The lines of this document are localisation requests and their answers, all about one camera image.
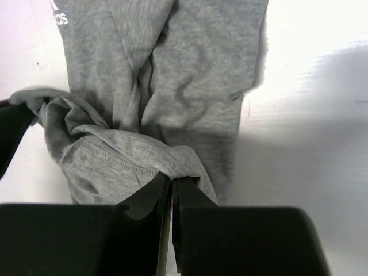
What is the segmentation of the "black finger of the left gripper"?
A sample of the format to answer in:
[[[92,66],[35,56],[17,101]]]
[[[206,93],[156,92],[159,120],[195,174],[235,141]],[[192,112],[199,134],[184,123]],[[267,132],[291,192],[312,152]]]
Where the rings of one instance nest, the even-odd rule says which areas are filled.
[[[12,105],[8,100],[1,101],[0,113],[0,169],[4,176],[26,130],[35,115],[26,104]]]

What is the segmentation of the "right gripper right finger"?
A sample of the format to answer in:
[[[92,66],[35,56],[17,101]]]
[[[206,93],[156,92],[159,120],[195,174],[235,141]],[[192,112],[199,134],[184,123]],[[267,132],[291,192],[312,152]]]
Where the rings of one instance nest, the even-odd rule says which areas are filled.
[[[316,228],[292,207],[221,207],[191,178],[173,183],[181,275],[329,275]]]

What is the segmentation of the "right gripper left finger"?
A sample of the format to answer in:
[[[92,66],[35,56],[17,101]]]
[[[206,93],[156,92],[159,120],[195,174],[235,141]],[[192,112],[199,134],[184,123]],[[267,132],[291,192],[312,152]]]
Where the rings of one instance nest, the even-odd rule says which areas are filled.
[[[2,275],[165,275],[172,188],[117,205],[1,205]]]

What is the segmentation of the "grey t shirt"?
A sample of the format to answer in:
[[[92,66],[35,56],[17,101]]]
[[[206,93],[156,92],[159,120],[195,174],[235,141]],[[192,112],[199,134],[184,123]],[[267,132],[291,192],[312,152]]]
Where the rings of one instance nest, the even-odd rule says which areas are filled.
[[[117,204],[156,174],[212,200],[233,178],[266,1],[53,1],[69,91],[11,95],[44,128],[78,204]]]

